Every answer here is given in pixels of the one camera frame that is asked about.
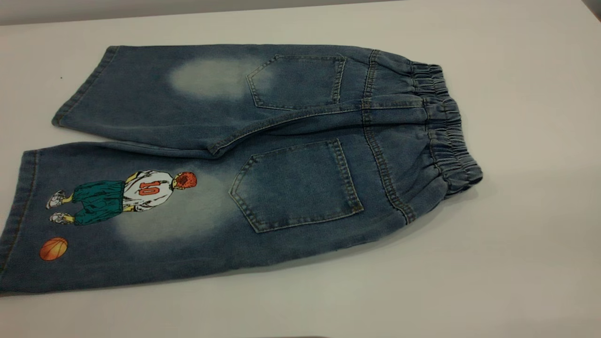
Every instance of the faded patch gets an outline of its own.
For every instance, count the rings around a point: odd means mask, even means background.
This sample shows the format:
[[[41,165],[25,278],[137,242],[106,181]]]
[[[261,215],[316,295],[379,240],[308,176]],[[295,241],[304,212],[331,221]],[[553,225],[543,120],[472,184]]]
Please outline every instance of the faded patch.
[[[176,190],[162,205],[113,218],[116,230],[131,244],[161,244],[206,235],[240,211],[228,195],[230,182],[196,172],[196,187]]]
[[[169,83],[180,94],[196,99],[241,99],[250,93],[246,82],[261,62],[244,59],[196,59],[169,75]]]

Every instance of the red hair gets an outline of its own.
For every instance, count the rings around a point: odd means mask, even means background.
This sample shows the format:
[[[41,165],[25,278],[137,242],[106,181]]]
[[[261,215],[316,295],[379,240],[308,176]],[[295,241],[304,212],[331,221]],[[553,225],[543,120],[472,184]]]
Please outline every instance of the red hair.
[[[196,186],[196,175],[190,171],[184,171],[175,179],[176,186],[180,188],[192,188]]]

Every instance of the white jersey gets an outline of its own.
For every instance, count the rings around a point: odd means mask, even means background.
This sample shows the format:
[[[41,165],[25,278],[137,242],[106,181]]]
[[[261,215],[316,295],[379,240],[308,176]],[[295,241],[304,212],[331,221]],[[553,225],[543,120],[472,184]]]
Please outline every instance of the white jersey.
[[[125,183],[123,207],[133,206],[135,211],[145,211],[163,204],[173,193],[173,177],[154,170],[140,171],[138,177]]]

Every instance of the jeans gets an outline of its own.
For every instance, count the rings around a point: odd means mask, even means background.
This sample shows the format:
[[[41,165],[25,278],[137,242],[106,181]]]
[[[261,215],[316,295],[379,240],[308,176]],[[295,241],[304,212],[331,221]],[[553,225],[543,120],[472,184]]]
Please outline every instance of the jeans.
[[[2,292],[327,253],[482,178],[441,68],[374,49],[110,47],[52,123],[116,141],[23,154]]]

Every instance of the back pocket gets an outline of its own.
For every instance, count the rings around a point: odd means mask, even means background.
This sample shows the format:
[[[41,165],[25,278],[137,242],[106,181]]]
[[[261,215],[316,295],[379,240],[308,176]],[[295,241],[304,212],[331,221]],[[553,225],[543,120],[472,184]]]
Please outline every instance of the back pocket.
[[[252,155],[230,195],[257,233],[363,210],[338,139]]]
[[[283,110],[338,103],[345,57],[276,55],[246,78],[255,106]]]

